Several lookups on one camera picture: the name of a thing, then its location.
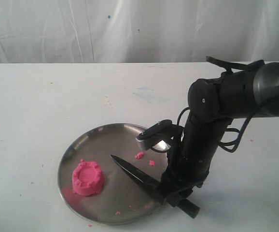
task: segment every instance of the white tabletop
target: white tabletop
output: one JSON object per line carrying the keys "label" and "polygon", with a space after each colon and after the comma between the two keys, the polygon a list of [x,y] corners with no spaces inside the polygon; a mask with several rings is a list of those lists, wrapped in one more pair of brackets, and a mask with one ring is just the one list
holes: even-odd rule
{"label": "white tabletop", "polygon": [[208,63],[0,64],[0,232],[279,231],[279,118],[252,119],[237,152],[217,150],[190,196],[201,207],[196,219],[165,205],[138,222],[102,226],[59,195],[58,164],[77,137],[108,123],[176,121],[190,84],[221,72]]}

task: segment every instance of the metal plate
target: metal plate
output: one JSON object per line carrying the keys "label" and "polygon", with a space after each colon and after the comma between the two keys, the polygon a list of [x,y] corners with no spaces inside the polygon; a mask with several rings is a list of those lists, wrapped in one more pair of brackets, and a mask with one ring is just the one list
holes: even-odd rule
{"label": "metal plate", "polygon": [[[143,130],[132,124],[109,124],[88,131],[72,143],[58,169],[60,194],[71,210],[96,223],[119,225],[143,218],[160,206],[110,157],[119,156],[160,180],[167,166],[166,154],[149,150],[140,160],[135,158],[140,152],[135,137]],[[159,150],[165,148],[165,143],[157,145]],[[96,196],[82,197],[72,191],[72,172],[81,159],[96,161],[105,175],[103,190]],[[149,165],[149,160],[155,161],[154,167]]]}

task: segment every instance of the knife blade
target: knife blade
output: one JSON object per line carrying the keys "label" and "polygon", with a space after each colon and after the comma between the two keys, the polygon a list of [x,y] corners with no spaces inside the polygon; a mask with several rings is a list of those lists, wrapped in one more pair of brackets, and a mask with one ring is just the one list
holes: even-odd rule
{"label": "knife blade", "polygon": [[[160,204],[164,203],[165,197],[156,191],[157,186],[160,184],[159,181],[118,156],[111,155],[111,158],[151,198],[158,201]],[[195,218],[200,210],[197,205],[193,204],[188,199],[180,201],[177,207],[192,218]]]}

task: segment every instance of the white curtain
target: white curtain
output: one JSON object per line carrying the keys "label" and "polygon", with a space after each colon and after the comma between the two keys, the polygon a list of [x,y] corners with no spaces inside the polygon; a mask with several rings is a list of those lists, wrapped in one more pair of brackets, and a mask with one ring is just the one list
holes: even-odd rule
{"label": "white curtain", "polygon": [[0,0],[0,62],[279,61],[279,0]]}

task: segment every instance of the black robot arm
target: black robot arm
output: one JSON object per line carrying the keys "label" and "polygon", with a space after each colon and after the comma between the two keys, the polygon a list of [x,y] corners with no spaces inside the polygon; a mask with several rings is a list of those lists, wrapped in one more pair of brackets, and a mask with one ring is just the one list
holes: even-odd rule
{"label": "black robot arm", "polygon": [[[168,166],[157,190],[172,206],[188,197],[194,186],[202,186],[219,146],[228,152],[237,149],[251,118],[279,116],[278,62],[259,60],[245,65],[211,57],[207,61],[225,72],[216,79],[198,79],[190,86],[185,127],[178,125],[179,120],[177,125],[163,120],[137,137],[143,150],[162,140],[169,144]],[[246,119],[241,130],[228,128],[235,118]],[[237,132],[237,138],[222,143],[226,131]]]}

